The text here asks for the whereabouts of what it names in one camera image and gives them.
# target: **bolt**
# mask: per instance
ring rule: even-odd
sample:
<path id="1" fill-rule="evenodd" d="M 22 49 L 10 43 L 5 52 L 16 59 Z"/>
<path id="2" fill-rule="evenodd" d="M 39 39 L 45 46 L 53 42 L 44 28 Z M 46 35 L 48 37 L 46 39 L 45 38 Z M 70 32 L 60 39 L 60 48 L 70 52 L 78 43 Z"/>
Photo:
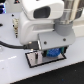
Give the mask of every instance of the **bolt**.
<path id="1" fill-rule="evenodd" d="M 14 15 L 12 14 L 12 17 L 14 17 Z"/>
<path id="2" fill-rule="evenodd" d="M 64 38 L 63 41 L 66 41 L 66 39 Z"/>
<path id="3" fill-rule="evenodd" d="M 2 23 L 0 23 L 0 27 L 2 27 L 3 26 L 3 24 Z"/>
<path id="4" fill-rule="evenodd" d="M 44 41 L 44 44 L 46 45 L 46 44 L 47 44 L 47 42 L 46 42 L 46 41 Z"/>

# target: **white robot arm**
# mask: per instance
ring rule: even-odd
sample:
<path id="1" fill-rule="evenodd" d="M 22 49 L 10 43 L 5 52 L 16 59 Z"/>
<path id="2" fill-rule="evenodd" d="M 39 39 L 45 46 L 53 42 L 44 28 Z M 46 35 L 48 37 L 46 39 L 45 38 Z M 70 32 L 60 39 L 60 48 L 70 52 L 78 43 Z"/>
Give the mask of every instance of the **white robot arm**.
<path id="1" fill-rule="evenodd" d="M 22 0 L 22 6 L 18 30 L 21 44 L 39 40 L 41 50 L 47 50 L 75 41 L 72 26 L 82 14 L 83 0 Z"/>

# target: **black cable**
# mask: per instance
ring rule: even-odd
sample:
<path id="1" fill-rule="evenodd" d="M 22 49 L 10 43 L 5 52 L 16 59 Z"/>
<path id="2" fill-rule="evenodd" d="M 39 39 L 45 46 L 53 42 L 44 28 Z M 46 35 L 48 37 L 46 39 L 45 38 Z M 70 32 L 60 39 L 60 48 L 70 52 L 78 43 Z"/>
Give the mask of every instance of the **black cable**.
<path id="1" fill-rule="evenodd" d="M 33 49 L 33 50 L 39 50 L 38 41 L 31 42 L 31 43 L 29 43 L 27 45 L 24 45 L 24 46 L 10 45 L 10 44 L 7 44 L 7 43 L 4 43 L 4 42 L 0 41 L 0 45 L 8 47 L 8 48 L 12 48 L 12 49 Z"/>
<path id="2" fill-rule="evenodd" d="M 15 45 L 10 45 L 10 44 L 6 44 L 2 41 L 0 41 L 0 45 L 8 47 L 8 48 L 13 48 L 13 49 L 24 49 L 23 46 L 15 46 Z"/>

